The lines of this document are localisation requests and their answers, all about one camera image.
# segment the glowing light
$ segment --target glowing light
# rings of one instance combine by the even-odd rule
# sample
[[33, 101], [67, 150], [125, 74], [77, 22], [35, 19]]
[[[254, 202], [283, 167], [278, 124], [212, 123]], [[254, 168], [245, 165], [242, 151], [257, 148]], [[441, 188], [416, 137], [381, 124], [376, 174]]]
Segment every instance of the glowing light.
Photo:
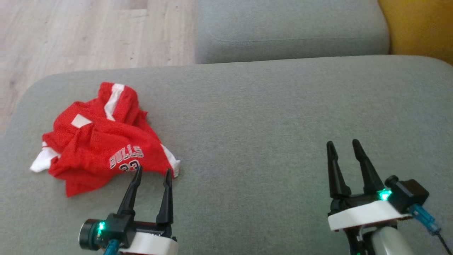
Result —
[[392, 191], [384, 189], [384, 190], [378, 191], [377, 194], [379, 195], [379, 199], [381, 199], [383, 201], [387, 201], [387, 199], [389, 199], [390, 195], [392, 194]]

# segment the gray seat cushion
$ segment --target gray seat cushion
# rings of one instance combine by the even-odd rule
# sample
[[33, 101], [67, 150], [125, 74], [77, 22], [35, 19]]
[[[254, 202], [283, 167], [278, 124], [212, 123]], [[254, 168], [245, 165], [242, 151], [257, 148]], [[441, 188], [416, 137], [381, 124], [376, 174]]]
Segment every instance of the gray seat cushion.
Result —
[[[453, 236], [453, 68], [410, 56], [362, 56], [104, 70], [53, 75], [20, 101], [2, 141], [4, 254], [93, 254], [77, 235], [116, 211], [132, 175], [67, 199], [64, 184], [28, 170], [41, 135], [100, 82], [129, 84], [151, 126], [182, 160], [174, 181], [180, 254], [346, 254], [328, 226], [326, 142], [354, 193], [362, 191], [357, 138], [382, 179], [414, 178], [426, 208]], [[137, 220], [153, 221], [163, 178], [145, 173]], [[401, 233], [420, 254], [442, 254], [421, 224]]]
[[387, 54], [377, 0], [197, 0], [198, 64]]

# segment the wooden floor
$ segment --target wooden floor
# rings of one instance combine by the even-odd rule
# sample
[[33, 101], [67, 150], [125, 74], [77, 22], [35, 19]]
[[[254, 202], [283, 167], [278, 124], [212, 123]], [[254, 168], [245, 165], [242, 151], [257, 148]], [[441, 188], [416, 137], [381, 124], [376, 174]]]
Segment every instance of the wooden floor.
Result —
[[0, 136], [37, 80], [194, 63], [193, 0], [0, 0]]

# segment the blue cable connector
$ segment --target blue cable connector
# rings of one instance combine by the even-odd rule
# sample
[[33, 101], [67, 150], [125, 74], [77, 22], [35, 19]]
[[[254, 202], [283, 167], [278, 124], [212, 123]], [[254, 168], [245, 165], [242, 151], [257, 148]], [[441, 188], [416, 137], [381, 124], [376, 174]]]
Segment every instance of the blue cable connector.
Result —
[[409, 207], [409, 212], [426, 227], [431, 235], [439, 234], [441, 228], [435, 223], [434, 217], [432, 217], [421, 205], [415, 204]]
[[117, 239], [112, 239], [109, 241], [109, 244], [104, 251], [104, 255], [117, 255], [118, 250], [120, 249], [120, 242]]

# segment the gray ottoman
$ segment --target gray ottoman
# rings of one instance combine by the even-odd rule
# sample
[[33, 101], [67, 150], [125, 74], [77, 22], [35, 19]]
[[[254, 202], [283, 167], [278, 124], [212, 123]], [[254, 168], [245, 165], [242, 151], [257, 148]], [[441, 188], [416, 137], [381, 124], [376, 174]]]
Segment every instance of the gray ottoman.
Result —
[[387, 54], [377, 0], [196, 0], [198, 64]]
[[[1, 142], [2, 254], [93, 254], [78, 247], [87, 218], [116, 211], [132, 174], [65, 197], [28, 170], [41, 135], [102, 81], [128, 84], [162, 142], [182, 160], [173, 183], [180, 254], [347, 254], [330, 231], [326, 142], [353, 193], [363, 187], [357, 138], [382, 179], [414, 178], [453, 236], [453, 68], [410, 56], [293, 59], [53, 75], [24, 95]], [[153, 221], [163, 178], [145, 173], [137, 220]], [[415, 220], [400, 231], [418, 254], [443, 254]]]

